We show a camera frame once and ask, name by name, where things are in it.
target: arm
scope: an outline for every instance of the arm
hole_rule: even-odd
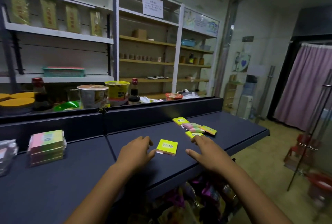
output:
[[[223,176],[236,192],[246,212],[256,224],[292,223],[286,215],[263,193],[259,186],[230,156],[206,136],[192,139],[201,150],[186,153],[206,169]]]
[[[104,223],[121,188],[156,154],[156,150],[147,153],[149,145],[153,145],[149,137],[139,137],[122,147],[117,162],[110,166],[65,224]]]

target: tile floor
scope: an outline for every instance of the tile floor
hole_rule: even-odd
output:
[[[283,159],[289,148],[296,144],[296,138],[301,131],[272,121],[261,121],[260,125],[268,128],[271,136],[235,154],[233,157],[236,158],[236,163],[255,180],[293,223],[313,223],[316,207],[307,195],[309,188],[307,179],[296,176],[290,191],[286,191],[293,172],[284,167]],[[244,209],[241,209],[230,221],[230,224],[250,223]],[[332,223],[332,205],[315,223]]]

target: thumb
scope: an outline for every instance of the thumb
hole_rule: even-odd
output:
[[[197,152],[190,150],[190,149],[186,149],[186,153],[192,157],[193,159],[195,159],[197,162],[199,162],[199,159],[201,158],[201,154],[198,154]]]
[[[147,160],[150,161],[156,155],[157,150],[152,150],[147,154]]]

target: curtain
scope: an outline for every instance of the curtain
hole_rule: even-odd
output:
[[[274,118],[306,130],[332,68],[332,46],[302,43]]]

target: green bowl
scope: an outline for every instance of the green bowl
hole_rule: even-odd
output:
[[[73,101],[73,102],[66,102],[64,104],[60,104],[58,106],[55,106],[53,108],[53,110],[55,112],[58,112],[58,111],[65,111],[65,110],[68,110],[68,109],[78,109],[80,107],[79,103],[77,101]]]

